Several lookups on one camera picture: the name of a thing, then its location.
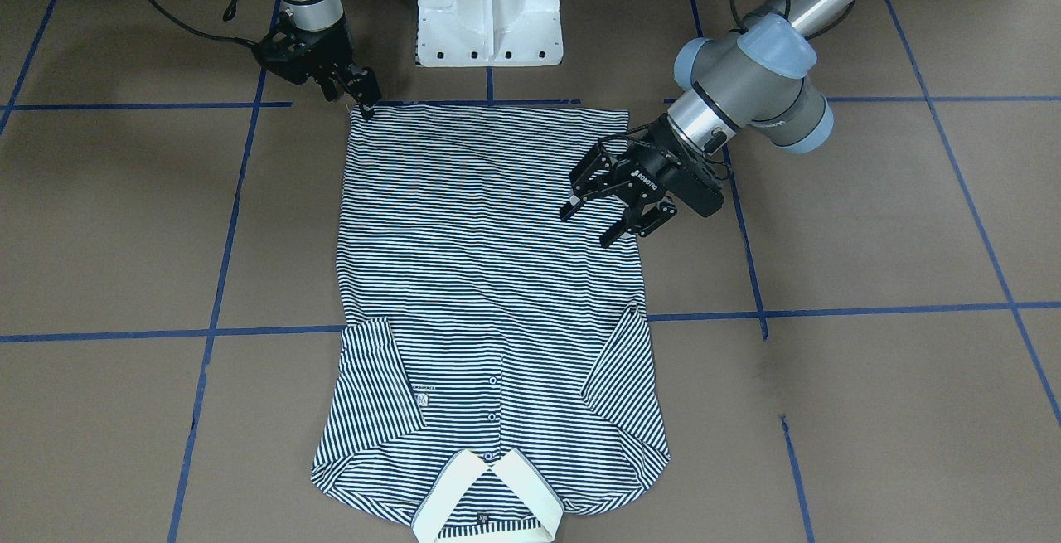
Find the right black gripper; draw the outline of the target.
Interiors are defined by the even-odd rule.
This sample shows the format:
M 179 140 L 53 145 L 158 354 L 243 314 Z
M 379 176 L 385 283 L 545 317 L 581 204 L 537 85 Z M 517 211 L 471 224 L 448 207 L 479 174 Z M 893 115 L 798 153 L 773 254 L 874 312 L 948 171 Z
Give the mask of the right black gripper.
M 370 67 L 355 63 L 355 46 L 347 17 L 331 27 L 310 31 L 295 25 L 294 14 L 281 12 L 269 33 L 251 45 L 254 58 L 292 85 L 314 78 L 326 101 L 337 101 L 345 92 L 356 101 L 361 119 L 373 119 L 382 101 L 381 87 Z

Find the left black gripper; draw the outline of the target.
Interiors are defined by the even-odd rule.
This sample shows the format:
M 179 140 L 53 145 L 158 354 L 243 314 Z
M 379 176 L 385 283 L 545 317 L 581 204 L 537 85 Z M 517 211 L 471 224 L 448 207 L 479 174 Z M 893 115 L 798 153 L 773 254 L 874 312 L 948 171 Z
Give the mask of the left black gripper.
M 669 117 L 662 115 L 645 126 L 626 132 L 627 147 L 623 160 L 598 140 L 569 172 L 569 199 L 560 208 L 560 220 L 568 221 L 584 203 L 618 196 L 623 189 L 638 187 L 651 194 L 672 194 L 700 215 L 709 217 L 724 206 L 724 193 L 700 150 L 690 145 L 674 128 Z M 677 215 L 669 198 L 648 208 L 629 207 L 622 217 L 598 238 L 609 248 L 620 237 L 648 237 Z

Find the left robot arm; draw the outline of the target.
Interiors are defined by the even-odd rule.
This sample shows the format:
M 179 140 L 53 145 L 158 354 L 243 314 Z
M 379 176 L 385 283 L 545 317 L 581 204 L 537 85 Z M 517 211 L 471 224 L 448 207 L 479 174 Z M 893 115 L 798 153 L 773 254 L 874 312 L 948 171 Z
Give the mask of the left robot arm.
M 750 128 L 788 153 L 808 153 L 831 135 L 835 116 L 814 86 L 812 38 L 838 25 L 856 0 L 767 0 L 748 13 L 730 2 L 733 28 L 694 38 L 676 56 L 682 94 L 650 124 L 596 139 L 569 173 L 568 221 L 587 202 L 613 198 L 620 218 L 599 237 L 647 237 L 683 202 L 702 217 L 724 205 L 714 153 Z

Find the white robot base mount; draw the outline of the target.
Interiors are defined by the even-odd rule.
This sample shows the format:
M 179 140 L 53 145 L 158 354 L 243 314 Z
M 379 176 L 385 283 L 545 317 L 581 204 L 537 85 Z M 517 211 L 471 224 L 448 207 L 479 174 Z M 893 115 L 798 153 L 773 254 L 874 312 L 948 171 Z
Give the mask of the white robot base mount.
M 560 0 L 417 4 L 414 59 L 423 67 L 541 67 L 564 59 Z

